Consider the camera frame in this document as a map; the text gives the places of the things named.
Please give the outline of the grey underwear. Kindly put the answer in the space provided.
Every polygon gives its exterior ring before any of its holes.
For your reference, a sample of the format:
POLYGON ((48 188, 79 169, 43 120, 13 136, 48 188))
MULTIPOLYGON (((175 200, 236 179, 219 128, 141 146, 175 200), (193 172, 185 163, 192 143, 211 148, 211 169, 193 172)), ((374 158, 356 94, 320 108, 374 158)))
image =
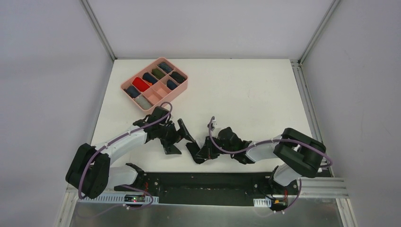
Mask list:
POLYGON ((143 110, 148 110, 150 109, 153 105, 143 96, 137 96, 134 101, 143 109, 143 110))

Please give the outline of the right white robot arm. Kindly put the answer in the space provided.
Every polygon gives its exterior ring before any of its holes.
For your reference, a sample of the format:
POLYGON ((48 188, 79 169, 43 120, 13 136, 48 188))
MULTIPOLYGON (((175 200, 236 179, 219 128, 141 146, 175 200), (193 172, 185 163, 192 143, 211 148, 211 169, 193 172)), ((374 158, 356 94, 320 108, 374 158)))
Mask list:
POLYGON ((326 147, 321 142, 293 128, 286 128, 280 135, 259 142, 240 139, 230 127, 220 130, 216 137, 210 131, 195 158, 204 162, 221 154, 227 154, 244 165, 280 159, 283 164, 273 170, 268 181, 270 191, 275 194, 282 193, 300 177, 316 177, 323 167, 323 159, 328 161, 327 166, 331 164, 326 147))

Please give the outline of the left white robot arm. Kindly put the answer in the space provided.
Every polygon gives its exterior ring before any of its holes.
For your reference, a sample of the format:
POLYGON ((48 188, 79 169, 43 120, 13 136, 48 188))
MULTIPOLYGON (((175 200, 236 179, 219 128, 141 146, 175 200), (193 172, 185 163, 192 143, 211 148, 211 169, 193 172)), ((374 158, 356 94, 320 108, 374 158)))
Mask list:
POLYGON ((160 140, 166 155, 180 154, 175 144, 183 139, 195 143, 182 119, 178 119, 179 129, 176 129, 171 111, 156 106, 151 114, 135 121, 122 134, 96 146, 80 145, 65 177, 78 190, 79 198, 94 199, 105 189, 120 185, 127 185, 132 191, 141 190, 144 178, 138 168, 131 164, 112 167, 112 164, 151 140, 160 140))

